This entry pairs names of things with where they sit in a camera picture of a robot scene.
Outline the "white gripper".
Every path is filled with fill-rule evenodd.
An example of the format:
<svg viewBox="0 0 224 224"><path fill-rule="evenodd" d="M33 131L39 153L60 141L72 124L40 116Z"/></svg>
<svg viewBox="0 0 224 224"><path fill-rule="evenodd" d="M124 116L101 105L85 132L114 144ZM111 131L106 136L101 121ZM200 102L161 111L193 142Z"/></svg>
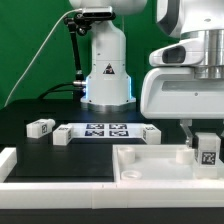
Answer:
<svg viewBox="0 0 224 224"><path fill-rule="evenodd" d="M181 119L191 148L191 119L224 119L224 80L195 79L188 67L152 69L144 78L140 111L147 119Z"/></svg>

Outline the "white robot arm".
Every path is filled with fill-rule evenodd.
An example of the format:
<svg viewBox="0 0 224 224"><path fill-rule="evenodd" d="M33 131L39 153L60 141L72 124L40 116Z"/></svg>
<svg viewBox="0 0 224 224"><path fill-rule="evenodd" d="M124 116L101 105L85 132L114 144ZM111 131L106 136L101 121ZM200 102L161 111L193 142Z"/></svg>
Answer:
<svg viewBox="0 0 224 224"><path fill-rule="evenodd" d="M125 71L125 36L114 15L142 11L147 0L69 0L80 33L90 29L92 71L81 102L96 110L133 101ZM220 143L213 133L189 130L194 119L224 119L224 0L157 0L156 23L179 42L149 56L140 111L148 119L180 119L187 145L207 149Z"/></svg>

